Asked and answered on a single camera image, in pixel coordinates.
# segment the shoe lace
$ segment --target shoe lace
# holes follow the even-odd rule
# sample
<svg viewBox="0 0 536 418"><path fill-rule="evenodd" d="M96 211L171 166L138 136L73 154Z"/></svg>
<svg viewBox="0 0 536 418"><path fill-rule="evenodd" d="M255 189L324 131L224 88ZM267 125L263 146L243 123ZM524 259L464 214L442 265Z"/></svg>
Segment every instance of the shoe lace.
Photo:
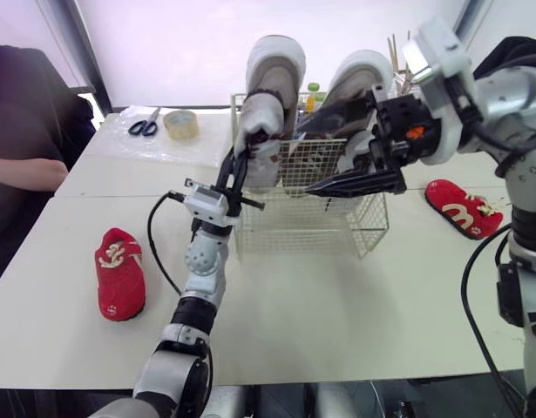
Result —
<svg viewBox="0 0 536 418"><path fill-rule="evenodd" d="M111 262L105 261L101 257L98 258L99 264L103 268L115 268L123 263L125 258L122 257L122 254L125 253L125 248L121 247L121 244L122 241L115 242L109 245L109 249L105 250L105 254L111 259Z"/></svg>
<svg viewBox="0 0 536 418"><path fill-rule="evenodd" d="M471 200L471 201L475 199L482 200L483 203L477 206L477 209L485 216L492 216L494 213L500 212L500 210L497 208L499 204L498 202L490 203L488 200L486 200L482 196L475 196L474 194L466 193L465 199Z"/></svg>

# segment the white wall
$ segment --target white wall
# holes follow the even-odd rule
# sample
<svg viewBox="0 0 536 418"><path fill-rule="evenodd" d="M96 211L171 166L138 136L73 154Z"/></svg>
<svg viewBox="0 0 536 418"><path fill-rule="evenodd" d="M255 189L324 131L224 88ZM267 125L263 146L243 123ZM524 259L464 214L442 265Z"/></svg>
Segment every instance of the white wall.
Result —
<svg viewBox="0 0 536 418"><path fill-rule="evenodd" d="M39 49L70 87L87 85L45 0L0 0L0 44Z"/></svg>
<svg viewBox="0 0 536 418"><path fill-rule="evenodd" d="M465 41L476 68L505 37L536 39L536 0L488 0Z"/></svg>
<svg viewBox="0 0 536 418"><path fill-rule="evenodd" d="M327 88L352 51L389 56L407 30L465 0L78 0L113 106L227 105L244 90L248 52L264 35L299 41L307 82Z"/></svg>

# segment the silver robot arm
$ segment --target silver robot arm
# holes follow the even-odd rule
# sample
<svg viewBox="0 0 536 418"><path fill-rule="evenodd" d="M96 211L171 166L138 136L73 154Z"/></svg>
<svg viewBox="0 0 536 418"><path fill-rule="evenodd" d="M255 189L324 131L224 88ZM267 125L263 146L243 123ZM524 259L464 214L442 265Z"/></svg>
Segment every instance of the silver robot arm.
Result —
<svg viewBox="0 0 536 418"><path fill-rule="evenodd" d="M343 124L373 111L371 132L347 145L345 172L307 189L323 197L355 197L406 189L401 167L421 159L446 163L455 152L487 152L498 163L512 202L508 246L512 262L499 267L499 311L525 336L526 416L536 416L536 68L513 64L475 81L461 42L440 20L421 27L404 48L420 87L417 97L388 99L376 85L366 97L336 108ZM335 114L302 126L324 126Z"/></svg>
<svg viewBox="0 0 536 418"><path fill-rule="evenodd" d="M512 261L499 267L499 311L505 320L523 328L526 413L536 416L536 68L514 64L475 82L467 76L468 65L464 68L464 56L467 63L468 58L463 46L436 21L423 26L404 52L410 65L418 52L424 55L426 63L417 68L415 79L432 116L439 111L449 114L448 125L452 120L456 123L446 129L456 135L461 121L459 139L443 134L438 151L445 140L460 153L487 152L499 164L496 174L505 179L512 202L508 235ZM477 114L472 114L472 103ZM448 147L440 157L423 161L442 163L450 154Z"/></svg>
<svg viewBox="0 0 536 418"><path fill-rule="evenodd" d="M188 196L169 192L171 199L183 203L193 215L193 239L185 255L187 283L171 323L141 372L132 399L117 400L91 418L197 418L204 412L212 383L210 379L208 383L211 375L206 362L208 356L211 362L209 334L225 292L229 236L242 204L263 209L263 204L242 197L246 172L246 155L236 158L231 151L216 185L187 179L186 186L192 189ZM227 187L231 176L233 184ZM242 400L242 388L227 390ZM223 418L242 417L243 405L239 401Z"/></svg>

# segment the red shoe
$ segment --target red shoe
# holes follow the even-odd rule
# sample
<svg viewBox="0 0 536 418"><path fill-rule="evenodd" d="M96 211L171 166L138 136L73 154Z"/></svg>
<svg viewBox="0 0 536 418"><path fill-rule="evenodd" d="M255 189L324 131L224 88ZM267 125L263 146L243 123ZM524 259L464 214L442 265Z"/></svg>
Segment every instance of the red shoe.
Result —
<svg viewBox="0 0 536 418"><path fill-rule="evenodd" d="M95 252L99 310L108 320L129 320L146 302L141 267L142 250L136 239L121 229L110 229Z"/></svg>
<svg viewBox="0 0 536 418"><path fill-rule="evenodd" d="M426 201L465 237L482 239L496 231L504 216L486 200L472 196L448 180L433 180L424 191Z"/></svg>

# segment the white sneaker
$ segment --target white sneaker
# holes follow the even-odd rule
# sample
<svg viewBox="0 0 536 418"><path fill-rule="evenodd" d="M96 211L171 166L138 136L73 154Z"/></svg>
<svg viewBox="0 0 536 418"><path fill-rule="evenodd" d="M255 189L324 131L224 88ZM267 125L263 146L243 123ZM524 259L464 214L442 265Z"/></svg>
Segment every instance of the white sneaker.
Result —
<svg viewBox="0 0 536 418"><path fill-rule="evenodd" d="M263 37L252 48L246 75L247 93L252 95L242 106L234 153L239 155L247 150L251 135L264 132L275 138L254 144L246 187L272 187L277 183L280 141L292 138L298 91L305 71L304 51L290 37Z"/></svg>
<svg viewBox="0 0 536 418"><path fill-rule="evenodd" d="M381 84L384 91L388 91L392 80L393 70L390 61L382 54L370 50L353 52L337 68L320 109L339 102L360 98L374 84ZM353 131L366 129L368 123L369 120L364 118L345 125L334 133L334 137L343 137Z"/></svg>

